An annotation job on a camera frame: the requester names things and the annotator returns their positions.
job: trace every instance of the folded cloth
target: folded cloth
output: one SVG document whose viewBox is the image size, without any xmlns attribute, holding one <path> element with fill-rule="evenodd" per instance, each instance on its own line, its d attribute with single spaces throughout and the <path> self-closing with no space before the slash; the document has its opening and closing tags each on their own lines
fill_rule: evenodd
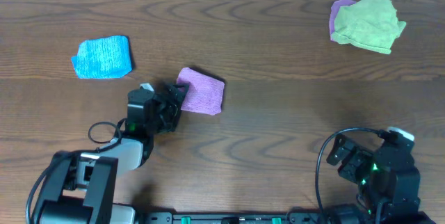
<svg viewBox="0 0 445 224">
<path fill-rule="evenodd" d="M 390 0 L 361 0 L 340 7 L 331 37 L 339 44 L 352 44 L 382 54 L 390 54 L 391 46 L 406 26 L 399 22 Z"/>
<path fill-rule="evenodd" d="M 353 1 L 353 0 L 338 0 L 338 1 L 335 1 L 334 4 L 332 4 L 331 16 L 329 17 L 329 34 L 330 35 L 332 35 L 332 33 L 334 33 L 334 31 L 335 31 L 334 21 L 335 21 L 335 18 L 337 17 L 337 14 L 339 13 L 340 7 L 350 6 L 350 5 L 353 5 L 356 3 L 357 2 Z"/>
<path fill-rule="evenodd" d="M 125 36 L 86 40 L 71 58 L 80 79 L 120 78 L 131 71 L 130 49 Z"/>
<path fill-rule="evenodd" d="M 208 115 L 221 113 L 224 82 L 185 67 L 179 73 L 176 83 L 189 84 L 181 110 Z"/>
</svg>

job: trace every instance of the black plastic part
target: black plastic part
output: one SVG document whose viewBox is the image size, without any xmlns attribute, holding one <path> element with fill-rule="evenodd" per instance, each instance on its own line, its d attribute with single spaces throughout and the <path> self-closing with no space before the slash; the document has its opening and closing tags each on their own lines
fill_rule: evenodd
<svg viewBox="0 0 445 224">
<path fill-rule="evenodd" d="M 91 210 L 81 205 L 62 205 L 59 202 L 48 202 L 44 206 L 40 223 L 88 224 Z"/>
<path fill-rule="evenodd" d="M 326 209 L 331 224 L 365 224 L 372 222 L 356 205 L 339 205 Z"/>
<path fill-rule="evenodd" d="M 367 224 L 365 215 L 355 205 L 342 205 L 327 209 L 330 216 L 328 224 Z M 190 218 L 190 224 L 317 224 L 321 223 L 317 211 L 299 209 L 276 214 L 262 213 L 230 213 L 230 214 L 171 214 L 156 212 L 145 215 L 143 224 L 183 224 L 182 218 Z"/>
<path fill-rule="evenodd" d="M 188 85 L 172 84 L 165 85 L 165 91 L 161 93 L 143 88 L 131 91 L 125 133 L 145 138 L 175 131 L 187 91 Z"/>
<path fill-rule="evenodd" d="M 58 161 L 61 154 L 66 152 L 58 152 L 51 162 Z M 48 175 L 33 211 L 33 223 L 110 222 L 118 160 L 108 157 L 96 160 L 84 199 L 62 195 L 65 179 L 75 161 L 77 157 L 63 159 Z"/>
<path fill-rule="evenodd" d="M 92 209 L 90 223 L 109 223 L 113 208 L 118 160 L 100 157 L 96 160 L 83 206 Z"/>
<path fill-rule="evenodd" d="M 341 161 L 339 175 L 359 185 L 359 194 L 374 216 L 378 203 L 386 200 L 380 217 L 383 223 L 397 223 L 407 216 L 416 220 L 420 173 L 411 155 L 414 142 L 394 131 L 380 131 L 379 137 L 384 139 L 382 146 L 371 152 L 339 134 L 327 162 L 337 165 Z"/>
<path fill-rule="evenodd" d="M 414 215 L 401 216 L 398 218 L 387 218 L 384 224 L 435 224 L 424 212 L 420 211 Z"/>
<path fill-rule="evenodd" d="M 341 161 L 339 175 L 352 183 L 359 184 L 369 176 L 372 158 L 372 151 L 356 144 L 349 137 L 339 134 L 335 138 L 334 147 L 326 161 L 333 166 Z"/>
<path fill-rule="evenodd" d="M 54 154 L 51 163 L 57 162 L 62 156 L 65 156 L 69 152 L 60 151 Z M 46 202 L 58 202 L 62 197 L 65 178 L 70 170 L 72 158 L 63 159 L 60 161 L 50 175 L 47 175 L 42 184 L 38 199 L 34 206 L 34 211 L 31 216 L 33 223 L 39 223 L 40 217 L 44 210 Z"/>
</svg>

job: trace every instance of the green led light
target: green led light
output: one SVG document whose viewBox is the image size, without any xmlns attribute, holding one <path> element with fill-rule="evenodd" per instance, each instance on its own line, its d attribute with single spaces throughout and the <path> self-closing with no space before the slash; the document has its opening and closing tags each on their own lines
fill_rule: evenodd
<svg viewBox="0 0 445 224">
<path fill-rule="evenodd" d="M 134 123 L 128 124 L 128 128 L 129 128 L 129 131 L 134 131 L 134 130 L 136 130 L 136 124 L 134 124 Z"/>
</svg>

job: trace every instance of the green cloth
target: green cloth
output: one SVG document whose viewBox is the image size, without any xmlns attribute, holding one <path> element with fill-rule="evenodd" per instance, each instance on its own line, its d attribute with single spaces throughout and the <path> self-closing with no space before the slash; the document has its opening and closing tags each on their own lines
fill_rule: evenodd
<svg viewBox="0 0 445 224">
<path fill-rule="evenodd" d="M 392 43 L 406 26 L 399 22 L 390 0 L 361 0 L 342 6 L 335 18 L 332 38 L 382 54 L 390 54 Z"/>
</svg>

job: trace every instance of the brown wooden surface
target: brown wooden surface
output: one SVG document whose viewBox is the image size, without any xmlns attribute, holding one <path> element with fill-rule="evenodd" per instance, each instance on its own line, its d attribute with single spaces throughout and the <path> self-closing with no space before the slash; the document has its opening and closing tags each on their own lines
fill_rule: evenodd
<svg viewBox="0 0 445 224">
<path fill-rule="evenodd" d="M 186 66 L 225 79 L 222 113 L 185 112 L 176 133 L 156 138 L 149 161 L 117 180 L 115 202 L 316 208 L 324 139 L 342 127 L 393 125 L 416 136 L 421 208 L 445 223 L 445 0 L 392 0 L 407 27 L 391 55 L 331 42 L 333 1 L 0 0 L 0 223 L 24 222 L 29 190 L 54 152 L 94 147 L 92 123 L 117 122 L 130 90 L 174 81 Z M 79 44 L 116 34 L 129 36 L 135 70 L 78 79 L 70 58 Z M 356 192 L 323 163 L 325 205 L 354 202 Z"/>
</svg>

